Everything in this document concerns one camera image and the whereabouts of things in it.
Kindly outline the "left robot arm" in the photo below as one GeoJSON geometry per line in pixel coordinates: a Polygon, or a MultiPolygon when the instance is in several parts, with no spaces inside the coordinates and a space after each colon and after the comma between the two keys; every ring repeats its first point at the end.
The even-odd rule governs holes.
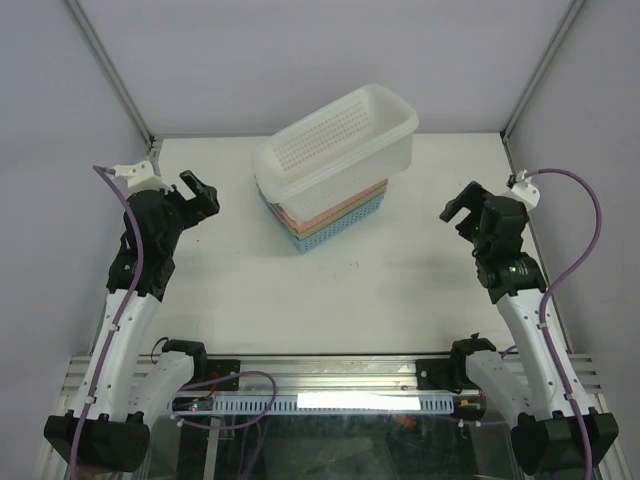
{"type": "Polygon", "coordinates": [[[180,236],[220,210],[215,187],[192,171],[179,177],[193,196],[141,164],[95,167],[124,208],[125,230],[110,266],[102,327],[81,385],[62,415],[48,417],[44,437],[68,463],[69,476],[132,473],[142,464],[157,419],[183,387],[209,377],[201,342],[171,340],[152,370],[133,381],[141,344],[175,270],[180,236]]]}

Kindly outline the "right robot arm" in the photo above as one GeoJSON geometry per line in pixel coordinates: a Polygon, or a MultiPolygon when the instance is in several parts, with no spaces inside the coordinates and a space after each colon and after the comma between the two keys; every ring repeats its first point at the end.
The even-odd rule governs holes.
{"type": "Polygon", "coordinates": [[[444,207],[444,222],[468,212],[456,230],[473,246],[478,280],[505,321],[524,371],[518,378],[491,341],[472,336],[453,343],[445,378],[450,391],[475,385],[489,395],[526,474],[581,470],[590,479],[619,428],[612,414],[597,411],[563,350],[558,322],[547,309],[551,289],[522,249],[538,199],[531,184],[521,196],[494,195],[472,181],[444,207]]]}

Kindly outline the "pink basket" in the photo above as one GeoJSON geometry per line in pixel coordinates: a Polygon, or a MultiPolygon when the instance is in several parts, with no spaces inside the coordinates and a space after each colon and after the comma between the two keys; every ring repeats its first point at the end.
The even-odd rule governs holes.
{"type": "Polygon", "coordinates": [[[351,204],[367,197],[368,195],[372,194],[372,193],[379,193],[380,191],[384,191],[386,189],[386,186],[388,184],[388,180],[385,179],[361,192],[359,192],[356,195],[353,195],[352,197],[342,201],[341,203],[338,203],[332,207],[330,207],[329,209],[319,213],[318,215],[316,215],[315,217],[311,218],[308,221],[296,221],[294,220],[279,204],[270,204],[268,203],[268,206],[274,210],[276,212],[276,214],[281,217],[284,221],[286,221],[294,230],[298,231],[298,232],[302,232],[302,231],[306,231],[308,229],[310,229],[311,227],[315,226],[316,224],[321,223],[322,221],[328,219],[329,217],[331,217],[332,215],[335,215],[337,212],[345,209],[346,207],[350,206],[351,204]]]}

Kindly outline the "yellow-green basket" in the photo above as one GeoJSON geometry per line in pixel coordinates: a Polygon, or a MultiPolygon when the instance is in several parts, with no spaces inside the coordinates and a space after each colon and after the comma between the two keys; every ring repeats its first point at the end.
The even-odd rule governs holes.
{"type": "Polygon", "coordinates": [[[380,197],[381,195],[384,195],[386,193],[386,188],[385,187],[381,187],[380,189],[376,190],[376,191],[372,191],[370,194],[362,197],[359,200],[356,200],[354,202],[352,202],[351,204],[349,204],[348,206],[343,207],[341,210],[336,211],[335,213],[325,216],[320,220],[314,220],[311,221],[309,226],[304,226],[304,225],[297,225],[294,226],[285,216],[284,213],[277,213],[276,216],[278,217],[279,221],[281,222],[281,224],[291,233],[293,234],[296,238],[303,240],[306,239],[308,237],[310,237],[311,235],[319,232],[321,229],[327,227],[328,225],[330,225],[331,223],[341,219],[342,217],[346,216],[347,214],[353,212],[354,210],[356,210],[357,208],[363,206],[365,203],[369,202],[370,200],[374,200],[377,197],[380,197]]]}

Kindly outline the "blue basket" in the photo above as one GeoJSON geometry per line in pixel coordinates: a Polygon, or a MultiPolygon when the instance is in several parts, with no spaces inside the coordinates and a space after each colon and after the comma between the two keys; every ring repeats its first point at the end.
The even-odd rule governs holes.
{"type": "Polygon", "coordinates": [[[327,242],[328,240],[332,239],[333,237],[335,237],[339,233],[343,232],[344,230],[348,229],[349,227],[353,226],[357,222],[359,222],[359,221],[363,220],[364,218],[370,216],[371,214],[375,213],[379,209],[380,204],[382,203],[385,194],[381,195],[380,197],[377,197],[374,200],[370,200],[369,202],[365,203],[363,206],[357,208],[353,212],[347,214],[346,216],[342,217],[341,219],[331,223],[327,227],[321,229],[319,232],[317,232],[317,233],[315,233],[315,234],[311,235],[310,237],[308,237],[306,239],[303,239],[303,240],[300,240],[300,239],[296,238],[293,234],[291,234],[281,224],[281,222],[279,221],[278,217],[276,216],[276,212],[274,210],[272,210],[268,206],[269,202],[264,198],[264,195],[262,193],[259,193],[259,196],[260,196],[261,200],[263,201],[263,203],[268,207],[270,213],[280,223],[280,226],[282,227],[283,231],[285,232],[285,235],[287,236],[289,241],[294,245],[296,250],[300,254],[305,254],[305,253],[309,252],[310,250],[312,250],[312,249],[318,247],[319,245],[327,242]]]}

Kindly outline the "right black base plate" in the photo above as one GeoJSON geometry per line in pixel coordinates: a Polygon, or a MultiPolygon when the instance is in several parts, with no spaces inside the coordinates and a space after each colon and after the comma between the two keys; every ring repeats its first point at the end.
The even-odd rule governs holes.
{"type": "Polygon", "coordinates": [[[444,390],[455,393],[457,389],[448,374],[448,358],[419,358],[415,361],[415,376],[419,391],[444,390]]]}

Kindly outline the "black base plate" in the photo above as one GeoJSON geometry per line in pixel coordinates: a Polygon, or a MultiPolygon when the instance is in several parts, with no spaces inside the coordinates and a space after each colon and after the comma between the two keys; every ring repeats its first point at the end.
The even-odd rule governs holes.
{"type": "Polygon", "coordinates": [[[448,358],[419,358],[415,361],[415,376],[419,391],[444,390],[455,393],[457,389],[448,374],[448,358]]]}
{"type": "MultiPolygon", "coordinates": [[[[216,380],[240,371],[241,361],[239,359],[209,358],[207,361],[206,380],[216,380]]],[[[218,384],[208,386],[211,395],[220,392],[235,392],[239,389],[239,379],[225,380],[218,384]]]]}

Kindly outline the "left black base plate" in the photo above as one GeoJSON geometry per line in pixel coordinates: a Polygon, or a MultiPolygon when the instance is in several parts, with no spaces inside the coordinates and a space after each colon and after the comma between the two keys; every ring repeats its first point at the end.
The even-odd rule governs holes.
{"type": "MultiPolygon", "coordinates": [[[[241,361],[239,359],[209,358],[207,361],[206,380],[216,380],[240,371],[241,361]]],[[[211,395],[220,392],[235,392],[239,389],[239,379],[225,380],[218,384],[208,386],[211,395]]]]}

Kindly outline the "aluminium mounting rail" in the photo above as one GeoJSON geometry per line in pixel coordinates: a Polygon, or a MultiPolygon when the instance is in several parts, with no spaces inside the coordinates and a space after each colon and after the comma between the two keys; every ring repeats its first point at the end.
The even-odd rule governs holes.
{"type": "MultiPolygon", "coordinates": [[[[376,394],[408,395],[419,392],[415,361],[419,358],[448,358],[445,355],[210,355],[209,358],[239,359],[241,372],[261,371],[274,378],[280,395],[316,391],[361,391],[376,394]]],[[[570,354],[577,378],[590,394],[602,394],[595,366],[586,354],[570,354]]],[[[72,357],[61,387],[61,395],[73,396],[83,383],[90,363],[88,356],[72,357]]],[[[149,355],[141,355],[134,367],[131,389],[151,372],[149,355]]],[[[270,381],[262,376],[239,379],[239,395],[266,395],[272,392],[270,381]]]]}

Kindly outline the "left aluminium frame post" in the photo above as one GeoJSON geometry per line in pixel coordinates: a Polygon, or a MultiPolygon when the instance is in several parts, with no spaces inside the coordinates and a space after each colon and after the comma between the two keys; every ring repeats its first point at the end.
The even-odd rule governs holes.
{"type": "Polygon", "coordinates": [[[106,50],[106,47],[104,46],[104,43],[100,39],[98,32],[89,19],[82,2],[78,0],[63,0],[62,3],[79,30],[80,35],[92,54],[96,64],[102,71],[102,74],[112,89],[116,99],[125,111],[137,133],[142,138],[146,148],[150,150],[154,144],[155,135],[152,133],[139,108],[135,104],[129,89],[122,79],[122,76],[118,72],[114,62],[106,50]]]}

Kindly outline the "aluminium frame post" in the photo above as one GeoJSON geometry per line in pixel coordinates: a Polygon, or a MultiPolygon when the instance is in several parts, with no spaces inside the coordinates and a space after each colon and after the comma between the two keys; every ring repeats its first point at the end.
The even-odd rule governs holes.
{"type": "Polygon", "coordinates": [[[100,39],[98,32],[89,19],[82,2],[78,0],[63,0],[62,3],[79,30],[80,35],[92,54],[96,64],[102,71],[102,74],[112,89],[116,99],[125,111],[137,133],[142,138],[146,148],[150,150],[154,144],[155,135],[152,133],[139,108],[135,104],[129,89],[122,79],[122,76],[118,72],[114,62],[106,50],[106,47],[104,46],[104,43],[100,39]]]}
{"type": "Polygon", "coordinates": [[[569,2],[540,59],[536,63],[531,76],[525,84],[515,107],[509,115],[504,127],[500,131],[500,136],[504,144],[509,142],[509,137],[514,132],[521,116],[527,108],[527,105],[536,92],[539,83],[543,80],[547,70],[551,66],[551,63],[564,43],[565,38],[569,34],[585,4],[585,0],[571,0],[569,2]]]}

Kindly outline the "right aluminium frame post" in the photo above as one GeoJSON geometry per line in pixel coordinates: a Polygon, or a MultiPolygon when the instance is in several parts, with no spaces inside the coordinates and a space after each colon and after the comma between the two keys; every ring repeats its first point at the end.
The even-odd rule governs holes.
{"type": "Polygon", "coordinates": [[[500,136],[504,144],[509,142],[509,137],[514,132],[521,116],[527,108],[527,105],[536,92],[539,83],[543,80],[547,70],[551,66],[551,63],[564,43],[565,38],[569,34],[585,4],[585,0],[571,0],[569,2],[540,59],[536,63],[531,76],[525,84],[515,107],[509,115],[504,127],[500,131],[500,136]]]}

